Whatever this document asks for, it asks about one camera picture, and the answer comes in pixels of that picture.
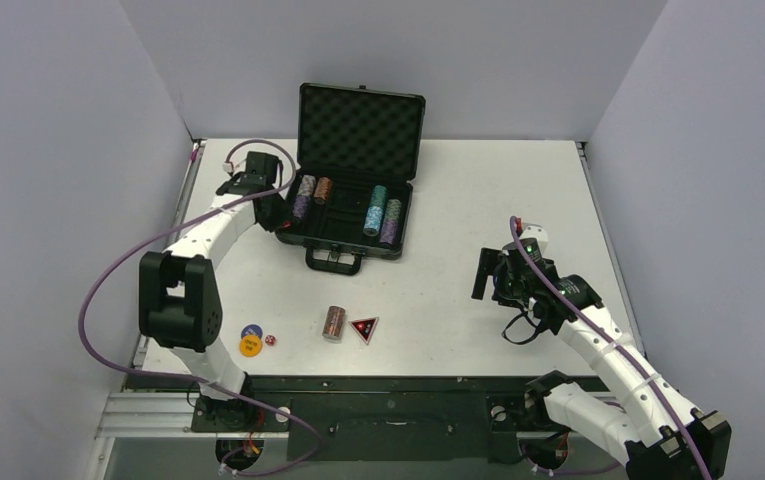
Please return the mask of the purple chip stack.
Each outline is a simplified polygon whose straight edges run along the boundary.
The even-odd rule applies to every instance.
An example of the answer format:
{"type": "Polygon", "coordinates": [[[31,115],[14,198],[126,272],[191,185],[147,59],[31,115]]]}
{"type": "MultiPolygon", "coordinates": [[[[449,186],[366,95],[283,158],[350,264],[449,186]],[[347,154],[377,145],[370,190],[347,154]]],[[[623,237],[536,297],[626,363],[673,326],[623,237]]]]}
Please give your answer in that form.
{"type": "Polygon", "coordinates": [[[308,212],[309,205],[312,203],[311,196],[297,195],[294,199],[292,208],[292,218],[294,222],[302,222],[308,212]]]}
{"type": "Polygon", "coordinates": [[[384,220],[380,230],[379,243],[384,246],[393,246],[398,234],[398,230],[398,220],[393,218],[384,220]]]}

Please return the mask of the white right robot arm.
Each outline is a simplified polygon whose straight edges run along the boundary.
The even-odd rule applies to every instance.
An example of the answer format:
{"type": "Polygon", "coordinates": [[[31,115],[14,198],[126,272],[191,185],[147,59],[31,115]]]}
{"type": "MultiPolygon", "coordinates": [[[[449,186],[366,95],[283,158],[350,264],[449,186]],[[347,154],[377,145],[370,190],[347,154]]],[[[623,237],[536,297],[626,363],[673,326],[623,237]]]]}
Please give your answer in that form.
{"type": "Polygon", "coordinates": [[[732,436],[728,421],[718,411],[704,412],[665,380],[586,280],[559,274],[543,254],[540,226],[511,217],[509,228],[509,244],[481,250],[473,298],[482,299],[491,287],[494,302],[516,310],[511,325],[530,325],[522,345],[554,335],[587,363],[614,401],[552,371],[529,382],[518,407],[505,407],[501,415],[560,434],[575,432],[631,479],[722,478],[732,436]]]}

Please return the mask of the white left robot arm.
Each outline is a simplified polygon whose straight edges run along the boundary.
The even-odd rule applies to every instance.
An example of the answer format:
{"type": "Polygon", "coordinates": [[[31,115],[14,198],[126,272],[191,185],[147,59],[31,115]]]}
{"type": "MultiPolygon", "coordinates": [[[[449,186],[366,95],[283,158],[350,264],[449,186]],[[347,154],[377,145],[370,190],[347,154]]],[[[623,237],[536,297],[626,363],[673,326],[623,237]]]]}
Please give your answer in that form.
{"type": "Polygon", "coordinates": [[[244,167],[220,185],[208,209],[162,252],[139,263],[139,328],[171,351],[219,402],[217,416],[230,429],[249,427],[256,402],[242,393],[246,373],[220,340],[223,309],[215,270],[247,230],[280,223],[283,198],[276,193],[282,161],[251,151],[244,167]]]}

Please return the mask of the blue-grey chip stack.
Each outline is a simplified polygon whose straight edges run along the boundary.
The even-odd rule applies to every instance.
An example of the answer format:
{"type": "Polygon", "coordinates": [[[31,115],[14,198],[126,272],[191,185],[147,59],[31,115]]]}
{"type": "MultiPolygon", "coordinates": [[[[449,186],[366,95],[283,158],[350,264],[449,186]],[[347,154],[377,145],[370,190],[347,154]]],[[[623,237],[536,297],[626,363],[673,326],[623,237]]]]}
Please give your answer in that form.
{"type": "Polygon", "coordinates": [[[303,175],[297,189],[298,197],[312,197],[316,188],[316,178],[312,175],[303,175]]]}

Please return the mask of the orange chip stack in case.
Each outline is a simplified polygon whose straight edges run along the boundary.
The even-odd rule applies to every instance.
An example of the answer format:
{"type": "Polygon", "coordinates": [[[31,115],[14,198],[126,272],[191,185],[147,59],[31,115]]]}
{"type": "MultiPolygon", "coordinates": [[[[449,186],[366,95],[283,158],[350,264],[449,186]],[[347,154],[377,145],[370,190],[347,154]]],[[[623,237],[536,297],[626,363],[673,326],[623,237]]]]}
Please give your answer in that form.
{"type": "Polygon", "coordinates": [[[313,200],[317,205],[325,205],[333,191],[333,181],[329,177],[321,177],[317,180],[313,193],[313,200]]]}

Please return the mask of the black poker case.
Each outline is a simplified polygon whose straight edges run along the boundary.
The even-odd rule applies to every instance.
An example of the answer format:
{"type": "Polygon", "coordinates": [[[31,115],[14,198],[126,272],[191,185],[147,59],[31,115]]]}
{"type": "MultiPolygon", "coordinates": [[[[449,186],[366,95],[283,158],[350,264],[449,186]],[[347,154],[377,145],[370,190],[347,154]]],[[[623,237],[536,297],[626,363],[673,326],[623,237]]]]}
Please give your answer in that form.
{"type": "Polygon", "coordinates": [[[306,82],[299,88],[298,172],[288,191],[291,217],[277,233],[279,241],[305,250],[306,265],[316,271],[352,276],[366,258],[397,260],[417,176],[426,100],[414,93],[371,90],[306,82]],[[312,203],[305,219],[292,218],[303,175],[329,177],[329,201],[312,203]],[[379,235],[363,234],[373,187],[388,189],[402,211],[393,246],[379,235]]]}

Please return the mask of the teal chip stack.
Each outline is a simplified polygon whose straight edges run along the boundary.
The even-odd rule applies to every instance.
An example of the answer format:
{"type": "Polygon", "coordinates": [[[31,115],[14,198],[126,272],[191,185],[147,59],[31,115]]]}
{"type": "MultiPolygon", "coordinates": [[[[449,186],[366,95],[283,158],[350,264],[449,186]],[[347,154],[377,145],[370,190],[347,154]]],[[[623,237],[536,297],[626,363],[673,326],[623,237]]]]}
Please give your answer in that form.
{"type": "Polygon", "coordinates": [[[384,185],[375,185],[373,187],[369,206],[371,208],[384,209],[387,202],[388,189],[384,185]]]}

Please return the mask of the light blue chip stack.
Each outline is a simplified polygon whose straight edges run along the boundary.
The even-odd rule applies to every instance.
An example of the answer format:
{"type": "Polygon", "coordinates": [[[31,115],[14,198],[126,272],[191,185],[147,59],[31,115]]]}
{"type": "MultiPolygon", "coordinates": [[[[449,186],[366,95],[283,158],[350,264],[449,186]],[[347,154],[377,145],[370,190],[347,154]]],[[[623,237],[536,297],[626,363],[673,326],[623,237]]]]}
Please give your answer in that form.
{"type": "Polygon", "coordinates": [[[384,209],[377,205],[371,205],[366,213],[363,234],[369,237],[378,236],[384,218],[384,209]]]}

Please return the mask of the green-grey chip stack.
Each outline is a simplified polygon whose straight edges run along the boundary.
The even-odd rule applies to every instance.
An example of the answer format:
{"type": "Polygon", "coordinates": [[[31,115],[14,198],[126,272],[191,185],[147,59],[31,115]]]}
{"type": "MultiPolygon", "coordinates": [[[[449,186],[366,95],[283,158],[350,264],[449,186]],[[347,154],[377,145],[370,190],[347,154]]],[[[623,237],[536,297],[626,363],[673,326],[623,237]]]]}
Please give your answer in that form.
{"type": "Polygon", "coordinates": [[[389,199],[384,211],[384,222],[398,222],[402,211],[402,202],[399,199],[389,199]]]}

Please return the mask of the triangular all-in button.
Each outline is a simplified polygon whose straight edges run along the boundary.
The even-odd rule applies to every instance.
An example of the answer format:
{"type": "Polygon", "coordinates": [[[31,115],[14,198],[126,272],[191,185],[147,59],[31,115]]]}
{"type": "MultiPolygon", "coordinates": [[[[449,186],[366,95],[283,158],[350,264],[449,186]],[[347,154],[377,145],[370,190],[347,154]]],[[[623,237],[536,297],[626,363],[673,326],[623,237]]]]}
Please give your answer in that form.
{"type": "Polygon", "coordinates": [[[365,319],[352,320],[349,325],[353,331],[358,335],[365,345],[369,345],[373,334],[378,327],[379,318],[371,317],[365,319]]]}

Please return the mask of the blue round button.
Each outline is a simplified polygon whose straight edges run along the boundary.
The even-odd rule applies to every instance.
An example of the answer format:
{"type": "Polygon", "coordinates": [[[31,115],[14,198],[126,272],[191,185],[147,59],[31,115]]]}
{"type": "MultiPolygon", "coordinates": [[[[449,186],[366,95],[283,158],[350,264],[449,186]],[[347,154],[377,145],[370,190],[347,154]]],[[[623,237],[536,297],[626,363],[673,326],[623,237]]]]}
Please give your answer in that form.
{"type": "Polygon", "coordinates": [[[248,324],[241,330],[241,337],[247,337],[247,336],[255,336],[259,339],[263,339],[263,330],[262,328],[257,324],[248,324]]]}

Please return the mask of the brown chip stack on table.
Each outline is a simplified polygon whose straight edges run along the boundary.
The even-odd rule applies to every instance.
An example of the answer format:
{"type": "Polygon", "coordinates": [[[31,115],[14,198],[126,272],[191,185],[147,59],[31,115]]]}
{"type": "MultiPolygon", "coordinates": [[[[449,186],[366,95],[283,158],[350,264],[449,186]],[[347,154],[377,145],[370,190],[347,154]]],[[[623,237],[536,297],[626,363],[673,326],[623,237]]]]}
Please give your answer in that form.
{"type": "Polygon", "coordinates": [[[330,306],[324,320],[322,336],[329,341],[340,341],[346,320],[346,311],[340,306],[330,306]]]}

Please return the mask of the yellow round button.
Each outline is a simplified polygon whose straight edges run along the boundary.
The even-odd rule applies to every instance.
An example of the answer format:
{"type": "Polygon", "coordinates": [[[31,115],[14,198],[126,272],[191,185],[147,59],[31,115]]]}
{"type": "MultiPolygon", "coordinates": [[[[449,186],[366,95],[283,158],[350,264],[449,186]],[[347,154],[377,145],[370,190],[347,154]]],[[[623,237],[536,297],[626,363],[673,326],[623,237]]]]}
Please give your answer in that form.
{"type": "Polygon", "coordinates": [[[239,352],[246,358],[252,358],[260,354],[264,346],[263,340],[255,335],[245,335],[239,341],[239,352]]]}

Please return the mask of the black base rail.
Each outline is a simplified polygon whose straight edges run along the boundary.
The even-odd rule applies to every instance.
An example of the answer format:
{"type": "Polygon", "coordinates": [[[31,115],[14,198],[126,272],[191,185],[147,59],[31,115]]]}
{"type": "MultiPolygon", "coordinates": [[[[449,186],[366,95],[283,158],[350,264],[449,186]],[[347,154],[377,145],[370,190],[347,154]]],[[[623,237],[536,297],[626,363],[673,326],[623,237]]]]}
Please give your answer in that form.
{"type": "Polygon", "coordinates": [[[537,454],[557,444],[564,428],[538,403],[564,378],[255,376],[243,392],[290,409],[325,435],[319,461],[503,463],[516,460],[511,441],[519,434],[534,434],[537,454]]]}

